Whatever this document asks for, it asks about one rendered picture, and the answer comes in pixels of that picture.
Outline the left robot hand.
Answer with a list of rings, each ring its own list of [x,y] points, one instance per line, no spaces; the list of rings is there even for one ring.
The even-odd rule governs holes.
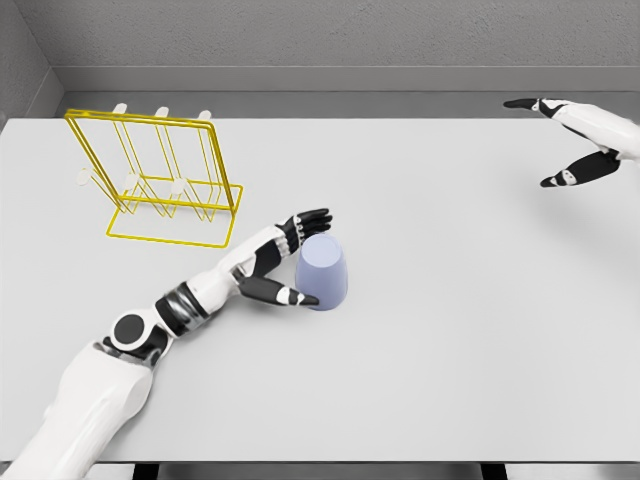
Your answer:
[[[267,277],[312,236],[331,228],[328,208],[308,210],[269,225],[234,248],[216,266],[246,298],[278,306],[318,306],[319,300]]]

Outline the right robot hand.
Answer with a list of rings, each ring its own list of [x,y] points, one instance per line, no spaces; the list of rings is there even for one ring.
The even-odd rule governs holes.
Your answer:
[[[507,109],[539,112],[592,142],[597,150],[540,182],[542,188],[578,186],[616,172],[626,161],[640,168],[640,125],[599,106],[566,99],[519,98],[503,102]]]

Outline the lavender plastic cup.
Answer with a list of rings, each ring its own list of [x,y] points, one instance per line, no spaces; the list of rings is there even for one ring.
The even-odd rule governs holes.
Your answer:
[[[348,270],[342,246],[334,236],[317,234],[302,245],[295,282],[299,291],[319,300],[315,310],[332,310],[345,300]]]

